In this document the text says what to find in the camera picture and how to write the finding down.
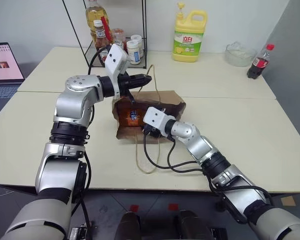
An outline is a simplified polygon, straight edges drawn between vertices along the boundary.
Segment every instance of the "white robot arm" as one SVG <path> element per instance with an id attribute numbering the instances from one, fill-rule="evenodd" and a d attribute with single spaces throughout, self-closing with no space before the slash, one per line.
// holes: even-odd
<path id="1" fill-rule="evenodd" d="M 267 204 L 258 187 L 219 150 L 200 135 L 196 126 L 149 107 L 143 121 L 161 135 L 182 142 L 207 176 L 212 191 L 221 195 L 228 211 L 241 224 L 248 223 L 261 240 L 300 240 L 300 219 Z"/>
<path id="2" fill-rule="evenodd" d="M 72 203 L 85 188 L 87 128 L 95 103 L 106 97 L 133 97 L 129 89 L 151 81 L 144 74 L 129 76 L 127 54 L 112 45 L 105 61 L 108 76 L 70 77 L 56 101 L 53 127 L 35 178 L 38 199 L 25 205 L 2 240 L 67 239 Z"/>

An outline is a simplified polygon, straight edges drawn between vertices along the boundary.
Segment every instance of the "cooking oil bottle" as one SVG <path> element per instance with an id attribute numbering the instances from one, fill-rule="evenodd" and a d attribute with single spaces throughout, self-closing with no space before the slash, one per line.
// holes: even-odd
<path id="1" fill-rule="evenodd" d="M 184 18 L 182 8 L 185 4 L 179 2 L 178 7 L 180 12 L 175 19 L 172 56 L 176 61 L 195 62 L 199 56 L 208 16 L 205 11 L 193 10 Z M 202 17 L 202 20 L 194 19 L 196 16 Z"/>
<path id="2" fill-rule="evenodd" d="M 106 23 L 109 25 L 107 12 L 100 4 L 98 4 L 97 0 L 88 0 L 85 10 L 85 17 L 90 28 L 90 34 L 92 36 L 93 43 L 95 43 L 97 35 L 94 20 L 101 20 L 101 18 L 104 17 Z"/>

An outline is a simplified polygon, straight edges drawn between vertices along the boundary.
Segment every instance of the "red bottle cap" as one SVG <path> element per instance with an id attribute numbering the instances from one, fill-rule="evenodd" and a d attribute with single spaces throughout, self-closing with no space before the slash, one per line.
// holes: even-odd
<path id="1" fill-rule="evenodd" d="M 268 49 L 268 50 L 273 50 L 275 48 L 275 45 L 274 44 L 267 44 L 266 45 L 266 49 Z"/>

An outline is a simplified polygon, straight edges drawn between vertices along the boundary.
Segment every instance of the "paper bag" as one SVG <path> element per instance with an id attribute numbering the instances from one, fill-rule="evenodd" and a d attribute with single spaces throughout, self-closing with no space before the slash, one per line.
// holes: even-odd
<path id="1" fill-rule="evenodd" d="M 186 103 L 175 91 L 141 91 L 131 92 L 135 99 L 132 104 L 127 97 L 112 101 L 112 114 L 118 122 L 117 139 L 128 139 L 141 144 L 143 142 L 143 118 L 149 107 L 165 109 L 165 114 L 172 115 L 179 120 Z M 147 137 L 147 144 L 158 144 L 158 139 Z"/>

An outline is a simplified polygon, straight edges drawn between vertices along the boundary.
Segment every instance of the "table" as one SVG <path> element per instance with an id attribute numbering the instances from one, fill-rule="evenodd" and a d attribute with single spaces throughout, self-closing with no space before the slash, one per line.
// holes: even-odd
<path id="1" fill-rule="evenodd" d="M 58 93 L 17 92 L 0 113 L 0 184 L 34 186 L 45 143 L 53 125 Z M 227 159 L 256 185 L 270 192 L 300 192 L 300 136 L 275 99 L 184 97 L 182 120 L 192 122 Z M 116 139 L 117 123 L 111 98 L 95 105 L 91 138 L 86 151 L 91 161 L 93 189 L 146 189 L 209 191 L 199 173 L 179 175 L 157 169 L 138 170 L 136 147 Z M 148 146 L 155 158 L 157 145 Z M 159 163 L 171 143 L 161 144 Z M 146 164 L 142 145 L 138 160 Z M 171 160 L 190 160 L 177 144 Z"/>
<path id="2" fill-rule="evenodd" d="M 160 91 L 175 90 L 181 97 L 275 99 L 262 76 L 246 77 L 248 67 L 235 67 L 224 60 L 223 53 L 203 53 L 197 62 L 178 62 L 171 52 L 149 51 L 148 67 L 155 65 Z M 80 48 L 55 47 L 19 87 L 20 92 L 61 93 L 65 81 L 74 75 L 85 75 L 87 63 Z M 145 74 L 146 69 L 128 68 L 130 75 Z M 94 67 L 91 74 L 105 76 L 102 67 Z M 153 91 L 154 81 L 144 87 Z"/>

